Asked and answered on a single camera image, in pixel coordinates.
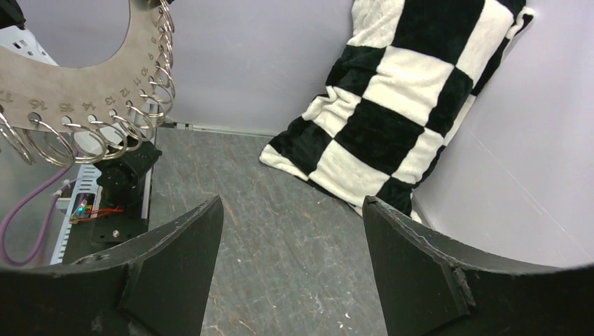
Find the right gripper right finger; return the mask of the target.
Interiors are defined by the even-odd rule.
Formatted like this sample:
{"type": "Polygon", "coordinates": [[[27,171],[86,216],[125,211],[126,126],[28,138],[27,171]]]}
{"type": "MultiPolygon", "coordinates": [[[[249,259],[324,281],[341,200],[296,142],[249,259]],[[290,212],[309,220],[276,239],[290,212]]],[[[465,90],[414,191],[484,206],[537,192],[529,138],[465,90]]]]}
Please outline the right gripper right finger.
{"type": "Polygon", "coordinates": [[[389,335],[592,335],[593,266],[551,267],[463,244],[377,197],[363,219],[389,335]]]}

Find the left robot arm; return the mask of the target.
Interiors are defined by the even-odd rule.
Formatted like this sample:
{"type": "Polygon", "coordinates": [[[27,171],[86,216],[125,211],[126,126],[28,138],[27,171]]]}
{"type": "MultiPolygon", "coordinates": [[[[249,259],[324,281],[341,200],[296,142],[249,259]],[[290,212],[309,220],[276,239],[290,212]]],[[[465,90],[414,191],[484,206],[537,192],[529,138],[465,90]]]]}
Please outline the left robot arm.
{"type": "Polygon", "coordinates": [[[92,240],[120,244],[148,231],[148,191],[154,164],[162,155],[151,141],[133,151],[94,164],[100,172],[99,210],[92,221],[92,240]]]}

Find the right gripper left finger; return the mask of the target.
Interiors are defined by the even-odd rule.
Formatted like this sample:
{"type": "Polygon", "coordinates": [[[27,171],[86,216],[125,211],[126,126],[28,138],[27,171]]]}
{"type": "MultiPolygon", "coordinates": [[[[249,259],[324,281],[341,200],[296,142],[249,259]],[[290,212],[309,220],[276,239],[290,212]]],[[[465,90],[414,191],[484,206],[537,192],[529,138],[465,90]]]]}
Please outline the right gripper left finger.
{"type": "Polygon", "coordinates": [[[184,215],[70,264],[1,271],[2,335],[199,335],[224,208],[184,215]]]}

